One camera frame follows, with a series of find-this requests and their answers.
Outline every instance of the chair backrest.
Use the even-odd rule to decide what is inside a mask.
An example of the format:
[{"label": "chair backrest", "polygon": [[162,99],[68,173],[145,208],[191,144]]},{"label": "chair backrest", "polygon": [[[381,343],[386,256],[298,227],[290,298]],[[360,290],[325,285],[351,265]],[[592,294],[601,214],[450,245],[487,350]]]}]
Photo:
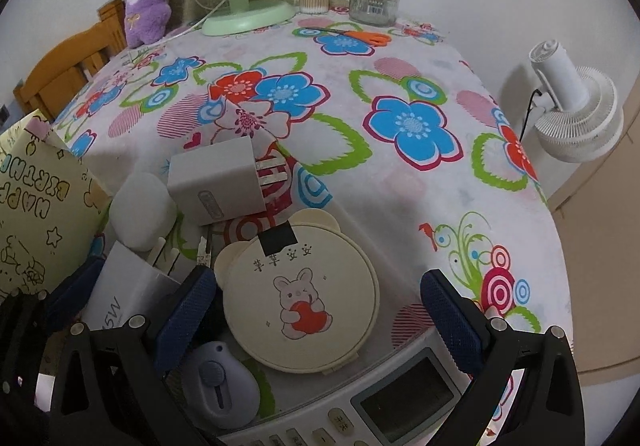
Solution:
[{"label": "chair backrest", "polygon": [[87,83],[85,71],[94,76],[126,47],[121,0],[110,2],[98,13],[101,21],[66,39],[39,61],[14,95],[25,114],[37,108],[55,119]]}]

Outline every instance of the floral tablecloth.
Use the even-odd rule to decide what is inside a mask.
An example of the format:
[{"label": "floral tablecloth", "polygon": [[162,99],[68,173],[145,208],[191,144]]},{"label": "floral tablecloth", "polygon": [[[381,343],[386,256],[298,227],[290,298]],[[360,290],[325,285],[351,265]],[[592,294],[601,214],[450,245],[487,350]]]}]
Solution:
[{"label": "floral tablecloth", "polygon": [[[56,121],[111,192],[134,171],[166,181],[176,153],[249,136],[257,158],[285,158],[276,171],[289,179],[264,189],[266,212],[217,226],[217,251],[310,206],[334,214],[370,256],[380,316],[355,362],[328,376],[284,374],[226,337],[258,379],[260,416],[332,389],[430,327],[418,283],[435,267],[514,328],[557,324],[572,342],[564,259],[536,172],[469,65],[428,24],[367,28],[390,35],[378,47],[322,28],[364,30],[337,9],[125,52]],[[193,266],[201,234],[180,216],[168,236],[182,253],[179,276]],[[94,252],[107,253],[112,241],[107,225]],[[488,437],[518,381],[507,387]]]}]

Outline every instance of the metal bolt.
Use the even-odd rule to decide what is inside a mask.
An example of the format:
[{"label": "metal bolt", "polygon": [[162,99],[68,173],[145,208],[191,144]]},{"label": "metal bolt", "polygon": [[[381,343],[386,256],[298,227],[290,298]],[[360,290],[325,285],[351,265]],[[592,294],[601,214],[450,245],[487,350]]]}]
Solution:
[{"label": "metal bolt", "polygon": [[82,334],[82,331],[84,331],[84,323],[76,323],[71,327],[72,336],[78,336],[78,334]]},{"label": "metal bolt", "polygon": [[132,316],[129,320],[129,327],[131,327],[132,329],[139,329],[140,327],[142,327],[142,325],[145,324],[145,321],[145,317],[140,314]]},{"label": "metal bolt", "polygon": [[559,340],[564,338],[564,331],[562,330],[562,328],[558,327],[558,325],[553,325],[551,327],[551,333]]},{"label": "metal bolt", "polygon": [[507,322],[502,318],[492,318],[491,327],[493,327],[498,332],[502,332],[507,330]]}]

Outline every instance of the purple plush toy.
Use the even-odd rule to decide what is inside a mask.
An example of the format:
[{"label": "purple plush toy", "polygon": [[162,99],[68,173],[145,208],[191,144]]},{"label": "purple plush toy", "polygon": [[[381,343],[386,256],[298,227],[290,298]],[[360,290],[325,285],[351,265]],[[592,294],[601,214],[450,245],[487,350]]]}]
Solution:
[{"label": "purple plush toy", "polygon": [[127,0],[124,28],[130,48],[154,43],[164,36],[171,7],[168,0]]}]

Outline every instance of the scissors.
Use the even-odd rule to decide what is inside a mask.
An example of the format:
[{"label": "scissors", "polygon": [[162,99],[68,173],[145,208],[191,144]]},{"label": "scissors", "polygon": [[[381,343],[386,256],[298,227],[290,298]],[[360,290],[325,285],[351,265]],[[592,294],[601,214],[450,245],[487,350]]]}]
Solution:
[{"label": "scissors", "polygon": [[388,34],[382,34],[379,32],[367,32],[367,31],[343,31],[339,29],[325,29],[324,27],[312,27],[318,31],[332,32],[334,34],[341,34],[348,36],[349,38],[355,38],[356,40],[363,41],[364,43],[373,47],[386,47],[392,38]]}]

